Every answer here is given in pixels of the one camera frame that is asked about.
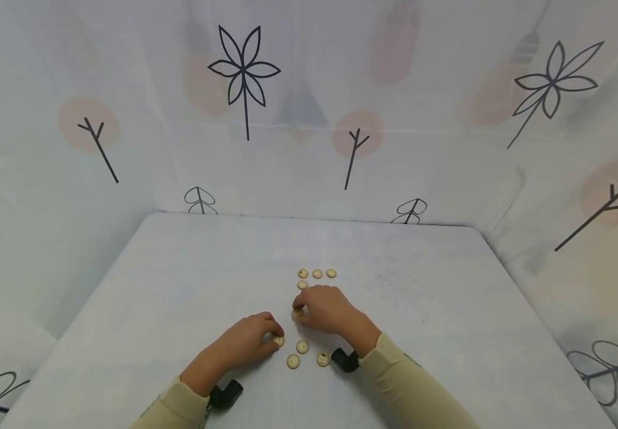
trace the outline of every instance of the left hand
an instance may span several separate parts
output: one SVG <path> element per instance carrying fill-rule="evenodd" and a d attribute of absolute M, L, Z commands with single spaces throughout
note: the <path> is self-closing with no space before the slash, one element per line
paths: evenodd
<path fill-rule="evenodd" d="M 277 352 L 280 349 L 277 343 L 263 341 L 269 333 L 285 336 L 285 331 L 271 313 L 258 313 L 231 326 L 207 350 L 218 358 L 228 372 Z"/>
<path fill-rule="evenodd" d="M 245 317 L 195 357 L 182 371 L 182 382 L 200 396 L 209 396 L 218 380 L 229 371 L 247 366 L 280 349 L 277 343 L 263 341 L 269 333 L 285 336 L 285 331 L 271 313 Z"/>

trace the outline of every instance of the finger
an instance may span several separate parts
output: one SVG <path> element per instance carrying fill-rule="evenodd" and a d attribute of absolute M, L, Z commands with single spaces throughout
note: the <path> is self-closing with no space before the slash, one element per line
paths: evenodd
<path fill-rule="evenodd" d="M 313 320 L 313 317 L 311 317 L 310 315 L 306 315 L 305 313 L 304 315 L 297 315 L 296 321 L 300 322 L 300 324 L 304 326 L 308 326 L 309 328 L 318 329 L 318 326 Z"/>
<path fill-rule="evenodd" d="M 278 343 L 273 343 L 273 342 L 263 343 L 259 350 L 260 350 L 260 355 L 261 355 L 260 357 L 264 358 L 280 350 L 280 345 Z"/>
<path fill-rule="evenodd" d="M 292 308 L 303 308 L 306 304 L 308 304 L 307 294 L 304 290 L 294 299 L 294 302 L 292 302 Z"/>
<path fill-rule="evenodd" d="M 285 331 L 282 330 L 282 326 L 278 324 L 276 321 L 265 321 L 263 322 L 264 327 L 264 335 L 267 333 L 271 333 L 276 336 L 285 336 Z"/>
<path fill-rule="evenodd" d="M 273 317 L 273 315 L 271 315 L 270 312 L 260 312 L 258 313 L 258 315 L 254 315 L 254 316 L 258 317 L 259 319 L 268 320 L 268 321 L 275 320 L 275 317 Z"/>

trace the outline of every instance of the fabric backdrop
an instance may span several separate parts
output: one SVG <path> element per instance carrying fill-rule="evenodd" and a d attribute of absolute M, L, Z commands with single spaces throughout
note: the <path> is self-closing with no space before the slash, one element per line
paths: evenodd
<path fill-rule="evenodd" d="M 618 1 L 0 0 L 0 299 L 155 210 L 473 226 L 618 425 Z"/>

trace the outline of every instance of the hand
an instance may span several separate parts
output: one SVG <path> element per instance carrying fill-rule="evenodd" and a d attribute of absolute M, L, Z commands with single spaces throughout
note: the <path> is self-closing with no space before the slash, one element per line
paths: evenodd
<path fill-rule="evenodd" d="M 382 332 L 357 310 L 338 288 L 316 285 L 304 289 L 292 303 L 294 308 L 309 308 L 296 321 L 309 328 L 342 336 L 357 354 L 364 357 L 375 348 Z"/>
<path fill-rule="evenodd" d="M 280 349 L 277 343 L 263 341 L 269 333 L 285 336 L 285 331 L 271 313 L 245 317 L 202 350 L 182 371 L 181 381 L 199 396 L 209 396 L 218 380 L 229 371 L 249 365 Z"/>

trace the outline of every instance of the right hand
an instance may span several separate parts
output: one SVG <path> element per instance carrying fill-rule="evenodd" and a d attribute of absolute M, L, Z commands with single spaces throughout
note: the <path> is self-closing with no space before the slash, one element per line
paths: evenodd
<path fill-rule="evenodd" d="M 296 316 L 304 326 L 343 337 L 364 357 L 375 347 L 381 331 L 357 310 L 341 290 L 327 285 L 304 289 L 294 299 L 292 307 L 309 308 L 309 313 Z"/>

